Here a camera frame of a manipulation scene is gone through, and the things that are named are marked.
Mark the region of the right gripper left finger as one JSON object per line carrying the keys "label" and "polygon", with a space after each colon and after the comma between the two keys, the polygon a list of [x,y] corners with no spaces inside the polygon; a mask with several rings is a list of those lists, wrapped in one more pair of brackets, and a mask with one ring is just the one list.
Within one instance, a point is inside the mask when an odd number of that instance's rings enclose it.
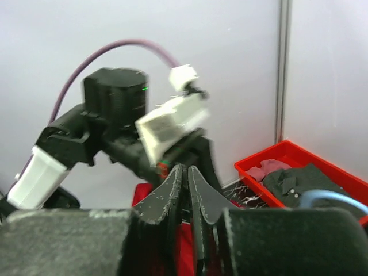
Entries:
{"label": "right gripper left finger", "polygon": [[138,241],[143,275],[177,275],[177,228],[181,223],[183,167],[174,166],[164,182],[133,208],[139,215]]}

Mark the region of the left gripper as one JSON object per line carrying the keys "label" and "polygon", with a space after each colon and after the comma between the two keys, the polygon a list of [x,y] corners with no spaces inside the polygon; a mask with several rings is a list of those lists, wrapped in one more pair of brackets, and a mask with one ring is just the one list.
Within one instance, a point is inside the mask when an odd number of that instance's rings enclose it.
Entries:
{"label": "left gripper", "polygon": [[205,180],[215,190],[221,190],[219,179],[211,156],[212,141],[205,137],[204,129],[196,129],[180,139],[161,158],[156,172],[165,179],[176,164],[196,166]]}

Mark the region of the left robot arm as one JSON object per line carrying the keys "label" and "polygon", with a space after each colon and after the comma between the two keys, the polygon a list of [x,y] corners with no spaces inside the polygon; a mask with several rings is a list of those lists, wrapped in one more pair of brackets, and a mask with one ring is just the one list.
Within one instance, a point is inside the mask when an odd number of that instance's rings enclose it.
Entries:
{"label": "left robot arm", "polygon": [[1,217],[21,209],[78,208],[79,201],[60,187],[78,163],[94,165],[98,152],[158,187],[177,163],[195,165],[217,191],[221,185],[202,129],[169,150],[152,166],[135,127],[146,114],[147,76],[133,69],[102,68],[83,81],[85,100],[41,132],[21,178],[1,199]]}

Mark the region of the red skirt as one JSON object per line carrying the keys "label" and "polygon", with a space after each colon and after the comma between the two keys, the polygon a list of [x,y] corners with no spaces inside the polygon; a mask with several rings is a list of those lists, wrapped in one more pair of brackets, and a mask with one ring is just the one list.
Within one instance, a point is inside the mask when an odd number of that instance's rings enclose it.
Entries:
{"label": "red skirt", "polygon": [[[154,190],[150,183],[140,183],[135,188],[132,205],[135,206]],[[194,275],[194,242],[191,225],[182,223],[177,226],[175,265],[176,275]],[[121,275],[165,275],[170,271],[165,268],[164,261],[159,257],[140,259],[134,256],[129,261],[131,267]]]}

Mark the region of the light blue wire hanger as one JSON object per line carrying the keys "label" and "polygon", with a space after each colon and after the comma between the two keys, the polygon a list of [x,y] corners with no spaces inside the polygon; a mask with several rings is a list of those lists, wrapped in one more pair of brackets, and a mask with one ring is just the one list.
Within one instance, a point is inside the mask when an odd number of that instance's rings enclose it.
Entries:
{"label": "light blue wire hanger", "polygon": [[299,207],[301,208],[311,208],[315,201],[318,200],[335,200],[339,202],[344,202],[349,204],[367,216],[367,206],[363,203],[347,196],[334,191],[314,189],[306,191],[300,198]]}

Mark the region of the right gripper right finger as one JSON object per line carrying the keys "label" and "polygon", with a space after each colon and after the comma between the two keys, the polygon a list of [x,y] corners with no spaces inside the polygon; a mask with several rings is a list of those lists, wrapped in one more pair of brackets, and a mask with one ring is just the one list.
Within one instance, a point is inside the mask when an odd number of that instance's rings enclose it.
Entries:
{"label": "right gripper right finger", "polygon": [[216,224],[224,209],[238,209],[211,187],[196,166],[188,169],[195,275],[221,275]]}

